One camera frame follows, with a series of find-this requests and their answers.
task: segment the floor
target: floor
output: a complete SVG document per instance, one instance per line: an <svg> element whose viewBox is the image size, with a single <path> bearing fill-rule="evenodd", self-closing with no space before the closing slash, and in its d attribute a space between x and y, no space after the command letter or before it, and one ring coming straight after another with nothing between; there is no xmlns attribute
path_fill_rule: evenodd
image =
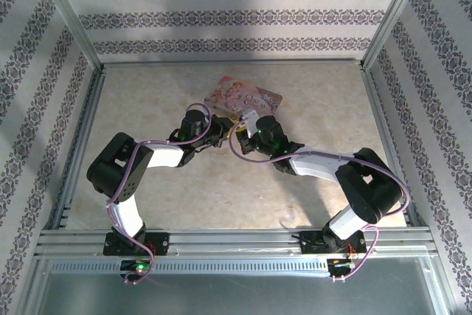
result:
<svg viewBox="0 0 472 315"><path fill-rule="evenodd" d="M108 229L105 196L86 171L119 131L135 140L166 139L185 108L201 103L228 75L283 96L276 117L295 142L335 152L384 151L358 65L353 62L231 66L118 66L108 68L67 229ZM150 228L280 228L324 226L347 205L333 182L290 176L252 165L228 143L198 154L182 169L149 169L136 194ZM381 226L405 226L402 215Z"/></svg>

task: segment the wall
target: wall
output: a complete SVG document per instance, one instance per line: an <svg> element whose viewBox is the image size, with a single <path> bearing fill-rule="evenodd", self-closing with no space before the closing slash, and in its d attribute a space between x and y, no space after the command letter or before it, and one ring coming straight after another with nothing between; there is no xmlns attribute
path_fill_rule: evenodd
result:
<svg viewBox="0 0 472 315"><path fill-rule="evenodd" d="M472 0L409 0L371 68L418 213L472 313Z"/></svg>
<svg viewBox="0 0 472 315"><path fill-rule="evenodd" d="M0 0L0 314L15 311L91 73L52 0Z"/></svg>
<svg viewBox="0 0 472 315"><path fill-rule="evenodd" d="M103 62L361 59L391 0L70 0Z"/></svg>

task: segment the wire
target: wire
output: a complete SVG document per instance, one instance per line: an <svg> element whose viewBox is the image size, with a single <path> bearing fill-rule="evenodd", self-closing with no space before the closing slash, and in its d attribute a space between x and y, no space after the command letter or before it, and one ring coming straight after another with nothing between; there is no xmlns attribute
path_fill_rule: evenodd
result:
<svg viewBox="0 0 472 315"><path fill-rule="evenodd" d="M269 160L252 160L252 159L248 159L245 156L240 155L235 150L235 147L233 146L233 142L232 142L232 137L234 135L234 132L238 128L245 125L247 122L248 122L248 120L239 121L239 123L236 124L234 126L234 128L231 130L231 133L229 135L229 148L231 149L231 151L233 152L234 155L236 155L238 158L244 160L245 162L253 162L253 163L256 163L256 164L271 164L273 162L279 162L281 160L290 159L290 158L299 157L299 156L304 156L304 155L317 155L317 156L322 156L324 158L330 158L330 159L335 159L335 160L344 160L344 161L348 161L348 162L356 162L360 165L367 166L367 167L370 167L374 170L377 170L379 173L382 173L382 174L390 177L393 181L395 181L397 183L397 185L401 189L402 195L403 195L403 197L405 197L405 203L402 206L400 206L399 208L397 208L396 210L388 212L387 214L385 214L385 216L390 216L390 215L394 215L394 214L403 212L408 207L408 205L410 204L410 202L412 200L412 197L410 196L410 192L408 191L408 187L397 176L395 176L392 172L390 172L386 169L383 169L382 167L377 166L376 164L373 164L371 162L366 162L364 160L357 159L357 158L354 158L354 157L351 157L351 156L344 156L344 155L340 155L340 154L327 153L327 152L320 151L320 150L310 150L310 151L295 152L295 153L287 154L287 155L284 155L284 156L279 156L277 158L269 159ZM374 247L377 243L380 231L376 226L373 226L373 225L370 225L370 224L368 224L365 227L361 228L361 230L363 230L363 231L365 231L365 230L375 230L375 238L374 238L374 241L372 242L371 247L369 248L369 251L366 252L366 254L364 255L364 258L362 259L362 261L348 275L343 276L343 277L333 277L333 281L335 281L335 280L346 280L347 278L352 277L365 264L367 258L369 258L369 256L372 254L372 250L374 249Z"/></svg>
<svg viewBox="0 0 472 315"><path fill-rule="evenodd" d="M131 157L128 160L128 166L126 167L125 174L123 175L123 178L122 178L121 182L119 183L119 186L118 186L117 190L113 194L113 197L108 199L107 202L106 202L106 209L108 211L108 216L110 217L111 222L113 223L115 229L120 234L123 234L129 241L131 241L132 243L134 243L135 245L137 245L141 249L145 250L150 256L150 264L149 264L149 269L147 270L147 272L144 273L144 274L141 274L141 273L138 273L136 271L130 271L125 275L125 283L129 282L128 277L131 276L132 274L140 276L140 278L138 280L133 281L133 284L138 284L138 283L142 282L149 275L149 273L152 272L152 270L154 268L154 264L156 262L156 259L154 258L154 253L148 247L146 247L145 245L143 245L139 241L134 240L132 236L128 235L128 233L122 227L119 226L118 220L116 219L115 215L113 214L110 206L118 199L120 193L123 191L123 188L126 184L126 181L128 180L128 177L131 173L131 168L133 167L133 163L134 163L134 160L136 158L136 155L138 154L138 150L142 146L144 146L144 145L157 145L157 144L159 144L159 145L162 145L162 144L164 144L164 145L192 144L192 143L195 143L198 140L202 139L208 133L208 131L210 129L210 126L212 125L212 114L209 111L209 108L207 106L205 106L204 104L202 104L202 103L193 103L192 105L187 107L186 111L189 111L190 108L192 108L193 106L200 106L206 112L206 118L208 119L208 126L203 131L203 133L200 134L199 136L197 136L196 138L191 139L191 140L187 140L185 142L169 142L168 140L166 140L166 141L163 141L163 140L143 140L142 142L139 142L138 144L136 144L136 146L133 149L133 153L131 154Z"/></svg>

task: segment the purple cable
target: purple cable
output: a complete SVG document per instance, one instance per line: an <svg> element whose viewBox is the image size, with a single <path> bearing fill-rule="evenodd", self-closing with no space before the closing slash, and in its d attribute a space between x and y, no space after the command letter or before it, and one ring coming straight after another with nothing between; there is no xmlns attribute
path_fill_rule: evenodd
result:
<svg viewBox="0 0 472 315"><path fill-rule="evenodd" d="M203 138L208 133L208 131L210 129L210 126L212 125L212 114L210 113L209 108L206 107L202 103L193 103L192 105L187 107L186 111L189 111L189 109L193 106L200 106L206 111L206 115L207 115L206 118L208 119L208 126L203 131L203 133L200 134L199 136L197 136L196 138L191 139L191 140L187 140L185 142L169 142L167 140L166 141L163 141L163 140L144 140L144 141L139 142L138 144L136 144L136 147L134 147L133 153L131 154L131 157L128 161L128 166L126 167L126 171L125 171L125 175L123 176L123 179L121 180L117 190L113 194L113 197L108 199L107 202L106 202L106 209L108 210L108 216L110 217L111 222L113 223L115 229L117 229L118 232L123 234L129 241L131 241L135 245L139 246L140 248L144 249L150 256L150 264L149 264L149 269L147 270L147 272L145 274L140 274L139 272L130 271L125 275L125 282L128 282L128 277L132 274L138 274L138 275L141 276L138 280L133 281L133 284L138 284L138 283L142 282L149 275L149 273L152 272L156 259L154 258L154 254L152 253L152 251L148 247L146 247L145 245L143 245L139 241L134 240L132 236L128 235L126 233L126 231L123 230L118 225L118 220L113 215L110 206L118 199L119 194L123 191L123 188L125 187L126 181L128 180L128 177L131 173L131 168L133 167L134 159L136 158L136 155L138 154L138 150L143 145L156 145L156 144L160 144L160 145L161 144L164 144L164 145L186 145L186 144L192 144L192 143L197 142L199 139Z"/></svg>
<svg viewBox="0 0 472 315"><path fill-rule="evenodd" d="M287 155L280 156L280 157L274 158L274 159L269 159L269 160L252 160L252 159L248 159L248 158L240 155L235 150L235 147L233 146L233 143L232 143L233 133L238 128L245 125L246 123L247 123L247 120L240 121L231 130L231 133L229 135L229 148L231 149L231 151L233 152L234 155L236 155L238 158L244 160L245 162L254 162L254 163L258 163L258 164L267 164L267 163L279 162L279 161L284 160L284 159L289 159L289 158L303 156L303 155L317 155L317 156L323 156L325 158L330 158L330 159L344 160L344 161L348 161L348 162L357 162L361 165L370 167L374 170L377 170L379 173L382 173L382 174L387 175L388 177L390 177L393 181L395 181L398 184L398 186L400 187L400 189L402 191L402 194L405 196L405 203L403 204L403 206L400 206L399 208L397 208L396 210L394 210L392 212L388 212L387 214L385 214L385 216L394 215L394 214L397 214L397 213L400 213L400 212L404 211L408 207L409 203L412 200L412 197L410 196L410 193L408 191L408 187L397 176L395 176L393 173L391 173L390 171L385 170L382 167L377 166L377 165L375 165L371 162L365 162L364 160L353 158L351 156L344 156L344 155L338 155L338 154L333 154L333 153L326 153L324 151L319 151L319 150L311 150L311 151L302 151L302 152L299 152L299 153L295 152L295 153L292 153L292 154L287 154ZM374 225L366 225L365 227L363 227L361 229L363 231L365 231L365 230L375 230L375 238L374 238L374 241L372 242L372 245L370 246L369 250L366 252L366 254L365 254L364 258L362 259L362 261L348 275L346 275L344 277L334 277L333 278L334 280L346 280L347 278L352 277L365 264L367 258L369 258L369 256L372 254L372 251L373 251L375 245L377 244L378 236L380 234L380 230Z"/></svg>

